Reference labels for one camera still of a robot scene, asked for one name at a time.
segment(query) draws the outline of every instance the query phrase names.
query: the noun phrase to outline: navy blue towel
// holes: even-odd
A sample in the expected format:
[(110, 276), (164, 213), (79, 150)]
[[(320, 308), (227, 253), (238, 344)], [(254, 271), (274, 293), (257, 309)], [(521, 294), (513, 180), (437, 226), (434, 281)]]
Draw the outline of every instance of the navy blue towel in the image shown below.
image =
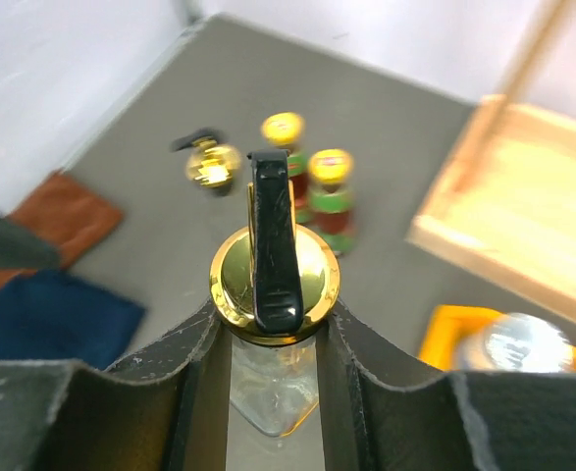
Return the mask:
[(145, 309), (65, 272), (15, 277), (0, 289), (0, 360), (78, 358), (104, 369)]

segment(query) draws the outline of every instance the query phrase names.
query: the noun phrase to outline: yellow cap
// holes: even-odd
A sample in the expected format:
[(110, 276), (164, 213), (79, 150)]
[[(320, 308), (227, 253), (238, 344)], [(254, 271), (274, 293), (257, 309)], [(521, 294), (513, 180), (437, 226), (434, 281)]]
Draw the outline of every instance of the yellow cap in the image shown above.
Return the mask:
[(341, 149), (321, 150), (309, 159), (309, 174), (323, 184), (342, 183), (352, 170), (353, 158)]
[(303, 119), (295, 113), (279, 113), (264, 121), (261, 133), (274, 145), (295, 143), (303, 132)]

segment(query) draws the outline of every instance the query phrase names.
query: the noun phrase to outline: cloth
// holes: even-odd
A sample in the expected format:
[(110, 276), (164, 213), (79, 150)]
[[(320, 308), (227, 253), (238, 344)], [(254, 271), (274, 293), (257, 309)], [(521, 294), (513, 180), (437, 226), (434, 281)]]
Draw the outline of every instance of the cloth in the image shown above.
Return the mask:
[(0, 360), (77, 358), (104, 369), (129, 345), (145, 309), (62, 271), (0, 288)]

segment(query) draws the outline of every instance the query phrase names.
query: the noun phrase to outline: white wall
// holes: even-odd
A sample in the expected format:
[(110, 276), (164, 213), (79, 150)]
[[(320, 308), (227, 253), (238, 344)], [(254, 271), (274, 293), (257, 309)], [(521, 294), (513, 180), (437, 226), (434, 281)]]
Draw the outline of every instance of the white wall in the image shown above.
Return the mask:
[[(495, 92), (541, 0), (205, 0), (468, 101)], [(576, 117), (576, 16), (530, 101)]]
[(62, 165), (183, 29), (174, 0), (0, 0), (0, 213)]

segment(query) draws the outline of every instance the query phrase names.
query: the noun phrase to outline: small bottle with yellow cap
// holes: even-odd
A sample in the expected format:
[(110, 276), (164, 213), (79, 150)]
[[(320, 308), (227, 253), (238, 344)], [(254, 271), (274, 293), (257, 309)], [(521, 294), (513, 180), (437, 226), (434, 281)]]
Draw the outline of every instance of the small bottle with yellow cap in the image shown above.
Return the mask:
[(349, 177), (353, 159), (341, 149), (321, 150), (309, 161), (309, 206), (316, 232), (336, 255), (342, 255), (355, 242), (353, 191)]
[(296, 222), (306, 224), (312, 220), (307, 202), (307, 157), (300, 148), (300, 137), (304, 129), (303, 119), (295, 113), (279, 113), (264, 121), (263, 136), (275, 147), (289, 152), (288, 175), (294, 189)]

